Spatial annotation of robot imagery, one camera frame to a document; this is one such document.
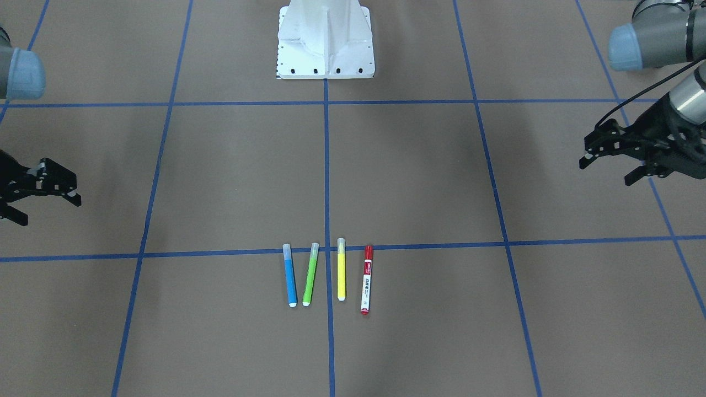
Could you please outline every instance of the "blue marker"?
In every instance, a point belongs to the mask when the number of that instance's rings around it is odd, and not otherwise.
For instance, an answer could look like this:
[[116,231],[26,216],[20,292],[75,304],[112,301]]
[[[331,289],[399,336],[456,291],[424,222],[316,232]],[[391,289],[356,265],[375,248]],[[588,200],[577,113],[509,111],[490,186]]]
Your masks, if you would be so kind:
[[297,305],[297,285],[294,284],[292,247],[289,244],[284,244],[282,245],[282,252],[285,255],[285,278],[287,279],[287,296],[289,297],[289,307],[295,307]]

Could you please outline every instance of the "green marker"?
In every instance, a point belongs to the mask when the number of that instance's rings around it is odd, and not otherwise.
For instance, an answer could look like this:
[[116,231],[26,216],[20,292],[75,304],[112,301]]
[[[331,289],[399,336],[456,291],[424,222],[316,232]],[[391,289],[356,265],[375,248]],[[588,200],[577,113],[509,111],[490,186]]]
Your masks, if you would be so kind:
[[313,278],[316,275],[316,259],[318,259],[318,243],[311,243],[311,255],[309,256],[309,272],[306,274],[306,289],[304,299],[301,304],[309,306],[311,304],[311,293],[313,292]]

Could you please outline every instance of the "marker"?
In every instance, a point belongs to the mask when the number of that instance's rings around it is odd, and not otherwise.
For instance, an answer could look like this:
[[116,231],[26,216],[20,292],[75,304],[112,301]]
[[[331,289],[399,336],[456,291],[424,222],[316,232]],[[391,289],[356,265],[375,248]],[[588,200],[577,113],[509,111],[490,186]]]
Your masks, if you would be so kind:
[[297,305],[297,285],[294,284],[294,262],[292,261],[292,246],[282,245],[282,253],[285,255],[285,278],[287,279],[287,297],[289,307]]
[[311,243],[311,255],[309,256],[309,272],[306,274],[306,289],[304,289],[304,299],[301,304],[309,306],[311,304],[311,293],[313,292],[313,278],[316,275],[316,259],[318,259],[318,243]]
[[360,312],[365,316],[370,311],[370,279],[373,273],[373,246],[365,247],[363,265],[363,296],[360,299]]
[[338,300],[346,300],[346,240],[338,239]]

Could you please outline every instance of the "light blue joint cap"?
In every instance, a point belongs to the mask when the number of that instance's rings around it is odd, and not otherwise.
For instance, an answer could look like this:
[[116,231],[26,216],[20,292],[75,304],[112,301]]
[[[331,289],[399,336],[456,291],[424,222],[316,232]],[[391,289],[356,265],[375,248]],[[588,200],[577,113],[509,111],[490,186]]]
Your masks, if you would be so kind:
[[633,24],[613,29],[608,41],[608,60],[611,68],[617,71],[638,71],[642,69],[642,53],[638,35]]
[[31,51],[15,48],[10,60],[10,73],[7,76],[9,100],[35,100],[44,95],[47,77],[42,60]]

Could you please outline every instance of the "red marker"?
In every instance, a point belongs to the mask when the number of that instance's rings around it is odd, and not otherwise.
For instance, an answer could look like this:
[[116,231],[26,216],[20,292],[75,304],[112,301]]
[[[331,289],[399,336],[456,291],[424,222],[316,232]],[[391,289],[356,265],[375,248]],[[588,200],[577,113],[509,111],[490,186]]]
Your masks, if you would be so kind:
[[363,265],[363,296],[360,299],[360,312],[363,315],[370,311],[370,279],[373,273],[373,246],[365,247],[365,262]]

